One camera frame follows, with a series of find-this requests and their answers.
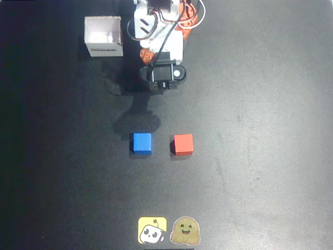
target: cartoon face sticker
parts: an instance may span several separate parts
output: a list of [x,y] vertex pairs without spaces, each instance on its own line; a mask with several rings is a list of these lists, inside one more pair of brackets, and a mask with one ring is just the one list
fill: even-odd
[[141,217],[138,222],[140,244],[158,243],[164,240],[168,222],[163,217]]
[[170,241],[190,246],[200,243],[199,224],[191,217],[181,217],[173,225]]
[[141,235],[140,235],[140,240],[146,244],[147,242],[149,243],[157,243],[159,242],[159,240],[163,241],[164,237],[162,236],[162,230],[151,226],[151,225],[147,225],[144,227]]

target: wooden block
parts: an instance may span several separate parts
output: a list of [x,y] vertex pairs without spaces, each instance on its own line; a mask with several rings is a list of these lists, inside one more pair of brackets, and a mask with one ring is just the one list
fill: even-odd
[[175,140],[175,154],[191,155],[193,153],[193,135],[191,134],[177,134],[174,136]]
[[152,154],[152,135],[150,133],[135,133],[133,150],[136,155]]

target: yellow sticker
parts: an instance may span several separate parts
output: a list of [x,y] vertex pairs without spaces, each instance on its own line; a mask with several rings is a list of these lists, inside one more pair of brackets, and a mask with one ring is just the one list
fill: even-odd
[[164,240],[167,231],[167,220],[163,217],[141,217],[138,225],[138,241],[140,244],[158,243]]

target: blue cube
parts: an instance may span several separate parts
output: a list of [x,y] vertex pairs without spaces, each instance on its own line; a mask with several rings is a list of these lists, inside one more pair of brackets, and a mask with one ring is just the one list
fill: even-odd
[[150,133],[135,133],[133,151],[136,155],[152,154],[152,136]]

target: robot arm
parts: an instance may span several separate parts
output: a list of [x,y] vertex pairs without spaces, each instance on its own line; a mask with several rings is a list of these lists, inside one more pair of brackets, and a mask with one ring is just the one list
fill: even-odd
[[134,0],[135,36],[142,47],[140,57],[147,65],[140,71],[141,79],[148,83],[150,90],[174,89],[184,80],[186,70],[183,61],[184,41],[192,28],[197,27],[198,10],[202,0],[194,6],[190,0]]

